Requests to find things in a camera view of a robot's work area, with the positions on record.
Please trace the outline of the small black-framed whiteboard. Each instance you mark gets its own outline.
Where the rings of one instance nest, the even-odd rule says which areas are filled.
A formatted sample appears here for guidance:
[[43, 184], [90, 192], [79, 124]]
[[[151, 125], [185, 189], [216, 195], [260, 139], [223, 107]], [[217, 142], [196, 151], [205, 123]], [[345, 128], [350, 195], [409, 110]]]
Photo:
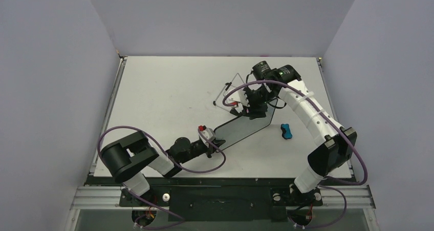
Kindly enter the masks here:
[[214, 129], [216, 139], [225, 141], [219, 148], [224, 150], [269, 126], [275, 112], [274, 106], [277, 103], [278, 101], [275, 99], [268, 104], [268, 110], [264, 118], [250, 120], [249, 117], [240, 116], [217, 126]]

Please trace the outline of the blue whiteboard eraser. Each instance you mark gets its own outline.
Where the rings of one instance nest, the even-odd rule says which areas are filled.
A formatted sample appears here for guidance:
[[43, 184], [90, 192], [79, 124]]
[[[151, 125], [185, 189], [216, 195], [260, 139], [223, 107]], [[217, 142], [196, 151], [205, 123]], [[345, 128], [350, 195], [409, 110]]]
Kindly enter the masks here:
[[288, 140], [288, 139], [292, 139], [293, 135], [290, 129], [290, 126], [288, 123], [282, 123], [280, 125], [280, 129], [281, 129], [281, 136], [283, 139]]

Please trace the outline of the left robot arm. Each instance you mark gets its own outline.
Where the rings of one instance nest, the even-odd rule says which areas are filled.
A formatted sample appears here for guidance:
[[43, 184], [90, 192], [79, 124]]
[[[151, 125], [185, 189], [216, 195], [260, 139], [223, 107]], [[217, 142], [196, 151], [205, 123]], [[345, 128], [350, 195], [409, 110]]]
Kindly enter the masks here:
[[201, 128], [199, 139], [191, 142], [180, 137], [167, 150], [154, 148], [144, 132], [137, 131], [100, 149], [99, 156], [116, 183], [122, 183], [133, 192], [133, 199], [139, 205], [147, 205], [155, 194], [144, 174], [150, 167], [165, 178], [171, 178], [182, 171], [180, 165], [205, 154], [211, 157], [216, 148], [226, 143], [217, 139], [213, 130]]

